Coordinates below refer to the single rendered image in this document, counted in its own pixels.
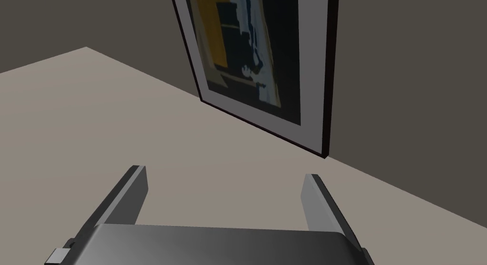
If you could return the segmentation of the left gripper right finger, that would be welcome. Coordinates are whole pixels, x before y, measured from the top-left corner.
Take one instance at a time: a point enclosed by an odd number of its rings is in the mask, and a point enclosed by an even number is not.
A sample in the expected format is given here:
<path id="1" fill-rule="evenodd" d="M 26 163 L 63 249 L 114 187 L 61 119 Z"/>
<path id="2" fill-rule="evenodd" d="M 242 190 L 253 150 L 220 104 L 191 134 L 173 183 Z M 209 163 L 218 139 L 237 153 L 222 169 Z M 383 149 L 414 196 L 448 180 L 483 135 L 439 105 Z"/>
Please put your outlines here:
<path id="1" fill-rule="evenodd" d="M 319 175 L 305 176 L 301 203 L 309 231 L 341 233 L 355 248 L 362 251 L 351 226 Z"/>

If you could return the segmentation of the black framed abstract wall picture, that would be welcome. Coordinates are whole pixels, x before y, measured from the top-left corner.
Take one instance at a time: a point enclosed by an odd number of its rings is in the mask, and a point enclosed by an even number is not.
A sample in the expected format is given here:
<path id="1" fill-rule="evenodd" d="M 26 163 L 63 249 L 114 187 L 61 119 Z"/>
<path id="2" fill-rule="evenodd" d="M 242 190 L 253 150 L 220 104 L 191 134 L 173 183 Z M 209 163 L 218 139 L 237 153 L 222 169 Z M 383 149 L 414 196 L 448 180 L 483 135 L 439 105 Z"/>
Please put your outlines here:
<path id="1" fill-rule="evenodd" d="M 330 154 L 339 0 L 172 0 L 200 100 Z"/>

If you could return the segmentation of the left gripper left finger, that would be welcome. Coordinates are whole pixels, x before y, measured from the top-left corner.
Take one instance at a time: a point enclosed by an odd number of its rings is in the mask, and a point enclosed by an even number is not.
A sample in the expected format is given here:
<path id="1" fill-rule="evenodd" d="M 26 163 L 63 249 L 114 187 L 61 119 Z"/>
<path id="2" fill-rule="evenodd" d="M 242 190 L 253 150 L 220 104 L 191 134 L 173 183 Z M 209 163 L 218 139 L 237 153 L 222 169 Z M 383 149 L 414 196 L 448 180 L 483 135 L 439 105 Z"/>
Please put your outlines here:
<path id="1" fill-rule="evenodd" d="M 146 167 L 133 165 L 90 215 L 76 234 L 75 242 L 99 224 L 135 224 L 147 193 Z"/>

